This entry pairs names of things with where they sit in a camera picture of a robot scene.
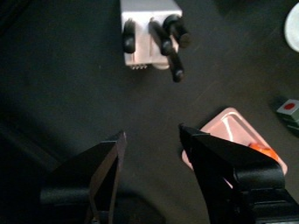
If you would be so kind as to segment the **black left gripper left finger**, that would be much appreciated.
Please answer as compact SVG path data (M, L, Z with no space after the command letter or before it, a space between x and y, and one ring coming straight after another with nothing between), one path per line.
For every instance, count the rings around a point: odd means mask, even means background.
M125 148L118 131L53 170L41 188L41 224L113 223Z

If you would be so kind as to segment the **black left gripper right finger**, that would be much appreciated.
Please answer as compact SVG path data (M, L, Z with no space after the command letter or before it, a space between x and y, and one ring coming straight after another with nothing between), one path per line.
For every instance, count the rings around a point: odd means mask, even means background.
M179 127L209 215L209 224L299 224L299 203L279 163L209 134Z

